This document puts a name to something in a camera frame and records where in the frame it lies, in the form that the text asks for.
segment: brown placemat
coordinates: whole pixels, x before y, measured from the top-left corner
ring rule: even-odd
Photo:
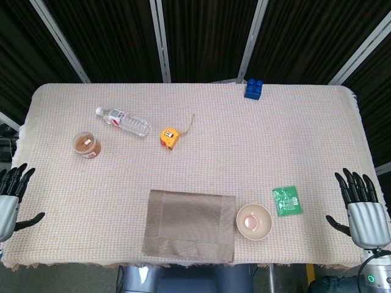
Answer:
[[[235,197],[151,190],[142,251],[150,256],[233,261]]]

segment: tape measure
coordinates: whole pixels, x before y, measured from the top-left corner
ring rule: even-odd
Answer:
[[[174,128],[164,128],[162,130],[162,132],[160,133],[161,145],[165,146],[169,150],[172,150],[174,148],[175,144],[177,143],[178,139],[181,136],[185,136],[189,132],[190,127],[192,126],[193,121],[194,121],[194,116],[195,116],[194,114],[191,116],[191,122],[190,122],[189,128],[185,132],[180,132]]]

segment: bowl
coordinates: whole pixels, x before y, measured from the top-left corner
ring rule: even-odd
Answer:
[[[257,203],[249,203],[236,215],[236,225],[244,237],[259,241],[269,235],[273,221],[265,207]]]

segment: green packet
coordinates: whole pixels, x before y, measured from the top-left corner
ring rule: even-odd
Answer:
[[[296,186],[275,188],[273,189],[273,197],[279,217],[303,213]]]

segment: beige tablecloth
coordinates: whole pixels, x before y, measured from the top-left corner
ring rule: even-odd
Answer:
[[[182,263],[142,253],[151,189],[236,197],[237,210],[260,203],[273,218],[271,234],[252,242],[235,231],[234,263],[359,263],[360,249],[332,229],[326,214],[347,224],[334,172],[366,173],[381,191],[354,95],[345,87],[263,86],[260,101],[242,84],[47,84],[32,98],[13,166],[37,169],[19,220],[43,220],[4,243],[7,267],[37,262]],[[98,106],[144,117],[139,138],[107,125]],[[165,127],[188,127],[173,151]],[[90,131],[102,144],[94,159],[72,149]],[[295,185],[303,214],[277,217],[272,190]]]

